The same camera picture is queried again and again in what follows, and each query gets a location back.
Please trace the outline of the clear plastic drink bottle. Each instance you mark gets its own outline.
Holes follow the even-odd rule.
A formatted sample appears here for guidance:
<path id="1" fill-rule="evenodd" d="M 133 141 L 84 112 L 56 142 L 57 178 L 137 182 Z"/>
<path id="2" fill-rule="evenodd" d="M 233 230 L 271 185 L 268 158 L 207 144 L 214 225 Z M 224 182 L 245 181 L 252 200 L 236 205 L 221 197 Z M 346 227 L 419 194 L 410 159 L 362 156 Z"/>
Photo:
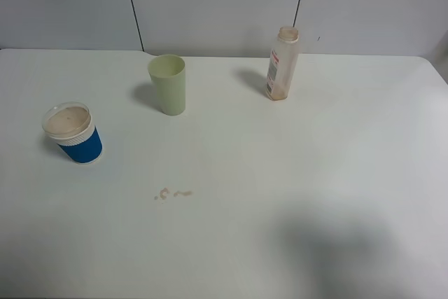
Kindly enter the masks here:
<path id="1" fill-rule="evenodd" d="M 299 32 L 295 27 L 281 27 L 271 48 L 266 91 L 273 101 L 288 97 L 297 63 Z"/>

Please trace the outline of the pale yellow-green plastic cup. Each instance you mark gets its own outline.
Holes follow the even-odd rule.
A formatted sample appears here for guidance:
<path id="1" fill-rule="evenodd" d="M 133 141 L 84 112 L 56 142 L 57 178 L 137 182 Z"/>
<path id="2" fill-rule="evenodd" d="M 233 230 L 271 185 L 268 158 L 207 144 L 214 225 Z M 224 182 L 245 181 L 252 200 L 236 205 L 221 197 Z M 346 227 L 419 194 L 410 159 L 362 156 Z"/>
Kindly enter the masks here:
<path id="1" fill-rule="evenodd" d="M 162 112 L 177 116 L 186 107 L 186 64 L 177 55 L 160 55 L 148 64 L 148 73 L 155 86 Z"/>

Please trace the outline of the blue paper cup with lid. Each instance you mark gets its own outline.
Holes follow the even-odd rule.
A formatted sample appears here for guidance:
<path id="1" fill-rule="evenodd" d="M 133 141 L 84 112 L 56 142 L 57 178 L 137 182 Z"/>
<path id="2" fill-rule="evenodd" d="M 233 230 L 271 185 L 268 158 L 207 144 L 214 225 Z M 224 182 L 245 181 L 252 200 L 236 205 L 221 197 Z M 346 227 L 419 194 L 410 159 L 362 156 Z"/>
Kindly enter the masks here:
<path id="1" fill-rule="evenodd" d="M 89 108 L 80 102 L 52 107 L 42 119 L 45 135 L 72 161 L 90 164 L 100 158 L 103 145 Z"/>

